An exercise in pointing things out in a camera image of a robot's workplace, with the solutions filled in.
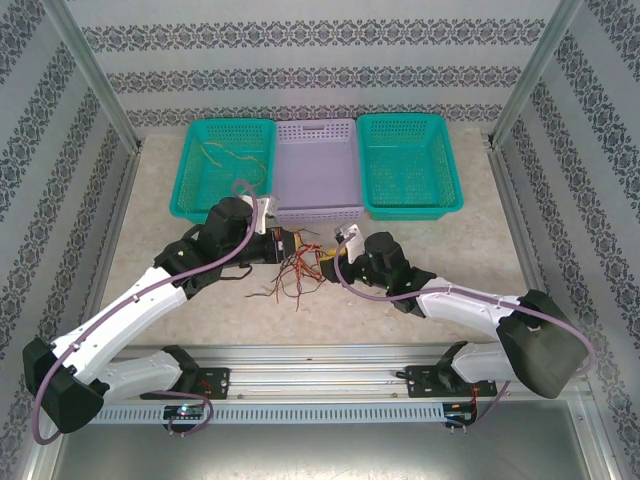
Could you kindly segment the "grey metal shelf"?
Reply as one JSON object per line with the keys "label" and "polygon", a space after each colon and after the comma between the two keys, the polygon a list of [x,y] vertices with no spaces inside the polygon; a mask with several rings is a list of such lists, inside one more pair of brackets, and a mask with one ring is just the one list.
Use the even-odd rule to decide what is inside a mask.
{"label": "grey metal shelf", "polygon": [[479,425],[89,426],[24,480],[623,480],[586,401],[505,401]]}

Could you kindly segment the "teal plastic basket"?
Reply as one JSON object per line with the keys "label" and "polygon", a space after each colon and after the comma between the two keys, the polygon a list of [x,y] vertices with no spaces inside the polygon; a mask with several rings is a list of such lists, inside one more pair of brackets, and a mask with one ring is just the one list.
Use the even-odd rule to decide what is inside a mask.
{"label": "teal plastic basket", "polygon": [[213,118],[194,121],[179,162],[169,212],[202,224],[212,206],[248,182],[258,196],[271,192],[276,124],[268,119]]}
{"label": "teal plastic basket", "polygon": [[362,196],[376,221],[435,221],[464,198],[446,121],[424,113],[356,120]]}

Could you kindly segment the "small circuit board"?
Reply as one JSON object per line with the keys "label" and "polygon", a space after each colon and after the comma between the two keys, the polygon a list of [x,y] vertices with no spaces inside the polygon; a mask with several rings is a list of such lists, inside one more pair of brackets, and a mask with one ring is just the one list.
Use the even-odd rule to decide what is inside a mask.
{"label": "small circuit board", "polygon": [[444,403],[444,416],[448,424],[468,427],[476,422],[478,408],[476,402],[468,403]]}
{"label": "small circuit board", "polygon": [[168,405],[164,407],[163,419],[196,422],[204,418],[206,408],[199,404]]}

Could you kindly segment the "lilac plastic basket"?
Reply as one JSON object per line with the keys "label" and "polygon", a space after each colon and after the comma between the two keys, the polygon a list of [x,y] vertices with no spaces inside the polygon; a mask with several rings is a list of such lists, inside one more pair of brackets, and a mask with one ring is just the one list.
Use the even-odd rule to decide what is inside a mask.
{"label": "lilac plastic basket", "polygon": [[357,221],[364,213],[353,119],[279,121],[272,194],[281,225]]}

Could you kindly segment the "left small circuit board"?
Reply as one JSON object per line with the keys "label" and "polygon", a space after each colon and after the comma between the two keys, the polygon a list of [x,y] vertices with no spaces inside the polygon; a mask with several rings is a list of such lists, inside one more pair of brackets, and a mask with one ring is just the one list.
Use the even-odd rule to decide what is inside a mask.
{"label": "left small circuit board", "polygon": [[204,418],[206,408],[199,404],[168,405],[164,407],[163,419],[196,422]]}

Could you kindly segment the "aluminium mounting rail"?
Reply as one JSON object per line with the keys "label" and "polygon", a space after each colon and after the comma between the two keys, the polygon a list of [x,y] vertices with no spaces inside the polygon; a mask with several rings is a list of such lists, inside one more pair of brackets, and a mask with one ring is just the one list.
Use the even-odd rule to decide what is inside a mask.
{"label": "aluminium mounting rail", "polygon": [[97,406],[167,393],[199,368],[228,368],[225,400],[316,401],[410,398],[395,376],[406,366],[436,365],[452,345],[334,345],[127,348],[82,385]]}

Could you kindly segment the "right small circuit board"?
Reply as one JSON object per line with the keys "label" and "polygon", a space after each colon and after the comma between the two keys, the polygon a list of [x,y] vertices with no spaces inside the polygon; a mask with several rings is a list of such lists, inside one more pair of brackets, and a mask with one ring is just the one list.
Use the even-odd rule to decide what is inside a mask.
{"label": "right small circuit board", "polygon": [[444,403],[444,416],[448,424],[468,427],[476,422],[478,408],[476,402],[468,403]]}

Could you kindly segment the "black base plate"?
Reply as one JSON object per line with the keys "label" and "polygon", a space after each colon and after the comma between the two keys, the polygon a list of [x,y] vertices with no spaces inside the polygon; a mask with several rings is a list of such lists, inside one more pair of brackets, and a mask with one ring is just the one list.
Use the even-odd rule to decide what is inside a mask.
{"label": "black base plate", "polygon": [[469,383],[451,367],[435,365],[406,366],[395,376],[405,382],[410,398],[495,397],[496,385],[488,381]]}
{"label": "black base plate", "polygon": [[140,398],[142,400],[188,399],[190,394],[209,400],[225,400],[228,396],[229,377],[228,368],[199,368],[183,373],[174,386],[168,389],[169,392],[177,393],[177,396],[149,392],[141,394]]}

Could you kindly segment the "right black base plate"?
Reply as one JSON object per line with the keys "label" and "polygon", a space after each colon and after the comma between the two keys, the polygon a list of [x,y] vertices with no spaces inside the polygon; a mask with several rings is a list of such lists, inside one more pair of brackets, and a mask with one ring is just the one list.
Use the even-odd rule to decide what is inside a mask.
{"label": "right black base plate", "polygon": [[395,376],[405,382],[410,398],[495,397],[496,385],[488,381],[469,383],[451,367],[435,365],[406,366]]}

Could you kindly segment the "aluminium side rail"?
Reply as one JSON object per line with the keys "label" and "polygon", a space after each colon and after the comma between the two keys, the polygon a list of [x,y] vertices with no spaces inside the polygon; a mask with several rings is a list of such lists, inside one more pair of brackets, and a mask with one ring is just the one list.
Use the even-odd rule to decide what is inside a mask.
{"label": "aluminium side rail", "polygon": [[116,196],[113,201],[108,223],[101,237],[100,250],[89,278],[88,290],[84,297],[81,313],[74,322],[74,327],[81,327],[87,320],[93,317],[100,309],[106,284],[115,256],[122,224],[126,215],[127,206],[135,182],[135,177],[140,163],[143,146],[139,145],[128,158],[126,168],[123,170]]}
{"label": "aluminium side rail", "polygon": [[[547,292],[501,152],[491,146],[486,147],[485,151],[526,285],[524,291],[515,293],[515,296],[525,297],[531,290]],[[571,358],[575,338],[569,332],[544,319],[539,320],[537,330],[530,327],[529,323],[519,311],[516,311],[514,320],[500,321],[499,339],[511,359],[518,364],[529,360],[551,364],[556,361],[565,363]]]}

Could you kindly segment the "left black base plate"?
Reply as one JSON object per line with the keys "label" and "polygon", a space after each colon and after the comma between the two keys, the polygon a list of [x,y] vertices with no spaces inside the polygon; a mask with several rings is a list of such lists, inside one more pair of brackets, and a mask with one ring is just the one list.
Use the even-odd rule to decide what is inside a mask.
{"label": "left black base plate", "polygon": [[149,392],[141,394],[140,398],[142,400],[188,399],[190,394],[209,400],[225,400],[228,396],[229,377],[228,368],[199,368],[183,373],[174,386],[168,389],[169,392],[177,393],[177,396]]}

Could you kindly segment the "aluminium frame post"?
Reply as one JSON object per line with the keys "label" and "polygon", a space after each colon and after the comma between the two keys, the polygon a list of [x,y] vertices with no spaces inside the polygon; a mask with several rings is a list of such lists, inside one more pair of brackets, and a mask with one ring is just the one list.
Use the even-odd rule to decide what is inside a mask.
{"label": "aluminium frame post", "polygon": [[583,0],[559,0],[494,129],[488,135],[488,145],[492,150],[502,145],[509,135],[582,2]]}
{"label": "aluminium frame post", "polygon": [[125,109],[101,68],[82,29],[74,19],[66,0],[40,0],[68,50],[74,57],[89,87],[105,110],[110,123],[129,153],[137,152],[141,140],[129,120]]}

